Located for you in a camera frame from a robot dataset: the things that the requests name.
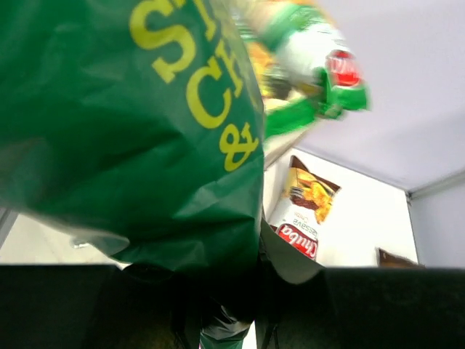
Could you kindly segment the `green Chuba chips bag large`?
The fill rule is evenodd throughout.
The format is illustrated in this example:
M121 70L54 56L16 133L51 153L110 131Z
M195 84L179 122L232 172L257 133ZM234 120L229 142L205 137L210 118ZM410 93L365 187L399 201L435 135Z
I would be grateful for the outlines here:
M368 88L352 50L317 7L285 1L262 40L319 114L334 119L368 108Z

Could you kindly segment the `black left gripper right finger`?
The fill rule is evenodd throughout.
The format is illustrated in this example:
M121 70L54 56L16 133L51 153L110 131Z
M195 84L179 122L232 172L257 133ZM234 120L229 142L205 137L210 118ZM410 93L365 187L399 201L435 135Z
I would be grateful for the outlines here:
M462 348L464 272L324 268L261 226L259 348Z

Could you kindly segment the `brown Chuba bag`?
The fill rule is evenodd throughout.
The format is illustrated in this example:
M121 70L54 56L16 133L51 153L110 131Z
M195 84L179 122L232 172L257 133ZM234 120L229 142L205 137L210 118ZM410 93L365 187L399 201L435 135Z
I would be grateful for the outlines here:
M315 260L322 224L340 189L292 156L286 182L268 223L284 241Z

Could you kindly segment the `green Chuba chips bag small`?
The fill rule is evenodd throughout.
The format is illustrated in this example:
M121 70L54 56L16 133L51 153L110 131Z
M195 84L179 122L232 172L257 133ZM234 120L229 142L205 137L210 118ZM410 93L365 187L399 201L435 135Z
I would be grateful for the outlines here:
M324 91L310 66L317 47L307 29L329 21L309 1L232 1L231 10L263 97L264 148L290 146L315 120Z

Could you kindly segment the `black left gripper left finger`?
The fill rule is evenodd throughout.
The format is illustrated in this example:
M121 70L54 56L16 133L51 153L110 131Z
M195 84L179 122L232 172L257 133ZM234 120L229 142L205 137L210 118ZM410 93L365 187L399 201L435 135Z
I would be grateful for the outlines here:
M197 348L186 280L133 265L3 265L2 348Z

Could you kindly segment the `green Real hand cooked bag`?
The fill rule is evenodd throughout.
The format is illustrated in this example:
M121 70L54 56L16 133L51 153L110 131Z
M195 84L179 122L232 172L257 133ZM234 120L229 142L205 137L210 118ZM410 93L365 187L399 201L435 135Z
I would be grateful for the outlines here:
M264 111L228 1L3 1L1 203L108 256L239 273Z

